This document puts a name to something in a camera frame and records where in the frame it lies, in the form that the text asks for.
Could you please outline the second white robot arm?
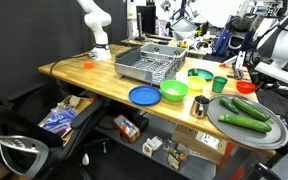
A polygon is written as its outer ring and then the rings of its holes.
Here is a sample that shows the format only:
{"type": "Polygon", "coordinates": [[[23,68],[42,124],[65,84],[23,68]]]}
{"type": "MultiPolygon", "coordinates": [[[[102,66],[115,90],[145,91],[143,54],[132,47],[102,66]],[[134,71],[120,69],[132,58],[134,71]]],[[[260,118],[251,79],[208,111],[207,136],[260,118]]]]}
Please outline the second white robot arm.
{"type": "Polygon", "coordinates": [[[77,2],[85,12],[85,24],[91,29],[95,38],[95,46],[91,50],[91,54],[96,60],[110,59],[108,35],[103,28],[111,24],[111,16],[93,0],[77,0],[77,2]]]}

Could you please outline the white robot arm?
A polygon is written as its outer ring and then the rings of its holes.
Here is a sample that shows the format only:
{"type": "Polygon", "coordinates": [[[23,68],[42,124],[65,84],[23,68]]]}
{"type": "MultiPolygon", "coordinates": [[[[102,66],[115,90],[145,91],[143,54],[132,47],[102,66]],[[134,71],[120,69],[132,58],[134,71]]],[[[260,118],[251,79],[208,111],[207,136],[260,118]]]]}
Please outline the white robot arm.
{"type": "Polygon", "coordinates": [[[276,67],[283,68],[288,63],[288,15],[262,37],[257,52],[272,59],[276,67]]]}

